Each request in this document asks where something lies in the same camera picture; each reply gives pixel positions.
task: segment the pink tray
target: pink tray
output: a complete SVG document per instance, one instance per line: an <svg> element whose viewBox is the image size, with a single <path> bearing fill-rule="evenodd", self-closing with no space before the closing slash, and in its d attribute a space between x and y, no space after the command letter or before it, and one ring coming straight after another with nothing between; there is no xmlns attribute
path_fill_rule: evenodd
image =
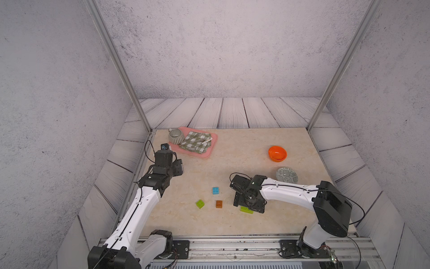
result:
<svg viewBox="0 0 430 269"><path fill-rule="evenodd" d="M185 137L187 137L187 135L188 135L188 133L190 131L197 132L197 133L210 133L210 132L206 132L206 131L203 131L203 130L196 130L196 129L191 129L191 128L183 127L183 126L179 127L178 129L181 130L184 133ZM197 156L197 157L200 157L200 158L209 158L209 156L212 153L213 148L215 147L215 143L218 140L218 136L216 135L216 133L210 133L210 134L212 136L211 146L206 150L205 153L202 153L202 154L196 153L196 152L189 152L188 150L180 148L178 145L174 145L174 144L172 144L170 142L169 142L169 145L170 145L170 147L172 148L172 150L174 152L183 152L183 153L186 153L186 154L189 154L189 155L193 155L193 156Z"/></svg>

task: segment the striped ceramic cup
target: striped ceramic cup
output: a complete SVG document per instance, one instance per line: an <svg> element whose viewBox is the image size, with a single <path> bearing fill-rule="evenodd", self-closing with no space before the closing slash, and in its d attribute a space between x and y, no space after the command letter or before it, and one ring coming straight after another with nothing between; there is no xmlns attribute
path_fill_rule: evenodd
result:
<svg viewBox="0 0 430 269"><path fill-rule="evenodd" d="M169 141L172 144L179 145L185 140L184 134L179 129L169 130Z"/></svg>

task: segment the white wood planks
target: white wood planks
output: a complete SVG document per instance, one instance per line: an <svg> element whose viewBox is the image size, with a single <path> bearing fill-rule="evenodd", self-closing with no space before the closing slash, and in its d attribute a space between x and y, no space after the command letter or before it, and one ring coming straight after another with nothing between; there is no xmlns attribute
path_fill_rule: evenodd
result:
<svg viewBox="0 0 430 269"><path fill-rule="evenodd" d="M313 128L310 133L319 151L352 144L341 128Z"/></svg>
<svg viewBox="0 0 430 269"><path fill-rule="evenodd" d="M222 98L205 98L188 127L216 129L218 127L221 105Z"/></svg>
<svg viewBox="0 0 430 269"><path fill-rule="evenodd" d="M403 230L402 217L384 192L357 225L360 236L372 239L385 267L393 268Z"/></svg>
<svg viewBox="0 0 430 269"><path fill-rule="evenodd" d="M243 98L243 104L250 128L279 128L279 124L261 98Z"/></svg>
<svg viewBox="0 0 430 269"><path fill-rule="evenodd" d="M364 166L364 161L353 146L329 149L320 154L334 181Z"/></svg>
<svg viewBox="0 0 430 269"><path fill-rule="evenodd" d="M306 127L307 122L279 97L262 98L280 127Z"/></svg>
<svg viewBox="0 0 430 269"><path fill-rule="evenodd" d="M143 146L140 142L116 140L107 159L134 172Z"/></svg>
<svg viewBox="0 0 430 269"><path fill-rule="evenodd" d="M58 249L58 269L88 268L88 253L89 248L85 241L79 219L76 216L63 243Z"/></svg>
<svg viewBox="0 0 430 269"><path fill-rule="evenodd" d="M339 127L338 122L330 113L321 113L314 127L336 128Z"/></svg>
<svg viewBox="0 0 430 269"><path fill-rule="evenodd" d="M166 99L148 113L145 113L151 128L156 128L162 123L184 100L184 98Z"/></svg>
<svg viewBox="0 0 430 269"><path fill-rule="evenodd" d="M403 229L394 269L428 269L430 257L424 251L418 240L407 225Z"/></svg>
<svg viewBox="0 0 430 269"><path fill-rule="evenodd" d="M79 212L79 219L90 248L97 246L101 238L111 235L116 216L108 201L93 186Z"/></svg>
<svg viewBox="0 0 430 269"><path fill-rule="evenodd" d="M117 139L135 141L135 142L146 142L148 137L148 131L143 125L143 121L129 121L125 122L118 134Z"/></svg>
<svg viewBox="0 0 430 269"><path fill-rule="evenodd" d="M186 98L157 128L188 126L202 102L203 98Z"/></svg>
<svg viewBox="0 0 430 269"><path fill-rule="evenodd" d="M140 105L144 113L148 112L156 105L160 104L164 99L139 99ZM139 121L139 115L137 114L136 108L134 105L130 109L130 112L126 118L127 121Z"/></svg>
<svg viewBox="0 0 430 269"><path fill-rule="evenodd" d="M133 173L109 161L104 163L94 185L106 197L116 212L120 211Z"/></svg>
<svg viewBox="0 0 430 269"><path fill-rule="evenodd" d="M367 212L378 198L382 189L367 166L364 166L349 176L336 181L338 190L357 202ZM363 217L363 211L352 203L351 220L357 221Z"/></svg>
<svg viewBox="0 0 430 269"><path fill-rule="evenodd" d="M249 128L242 98L223 98L218 128Z"/></svg>
<svg viewBox="0 0 430 269"><path fill-rule="evenodd" d="M317 102L314 97L281 97L292 109L294 109L307 122L315 112Z"/></svg>

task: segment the orange bowl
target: orange bowl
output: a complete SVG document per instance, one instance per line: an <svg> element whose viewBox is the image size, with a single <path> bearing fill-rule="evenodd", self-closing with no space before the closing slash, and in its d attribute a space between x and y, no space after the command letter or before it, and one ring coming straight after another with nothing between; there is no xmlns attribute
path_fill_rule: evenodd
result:
<svg viewBox="0 0 430 269"><path fill-rule="evenodd" d="M287 158L287 151L279 146L273 146L269 149L269 157L272 161L279 163Z"/></svg>

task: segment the textured gray wall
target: textured gray wall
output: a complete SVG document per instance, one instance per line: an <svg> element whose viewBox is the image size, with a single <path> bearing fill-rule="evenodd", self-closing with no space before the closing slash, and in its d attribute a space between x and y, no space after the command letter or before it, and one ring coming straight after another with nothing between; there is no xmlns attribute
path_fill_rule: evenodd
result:
<svg viewBox="0 0 430 269"><path fill-rule="evenodd" d="M139 98L321 96L370 0L97 0Z"/></svg>
<svg viewBox="0 0 430 269"><path fill-rule="evenodd" d="M0 1L0 268L47 268L131 102L82 0Z"/></svg>
<svg viewBox="0 0 430 269"><path fill-rule="evenodd" d="M328 108L430 253L430 2L385 0Z"/></svg>

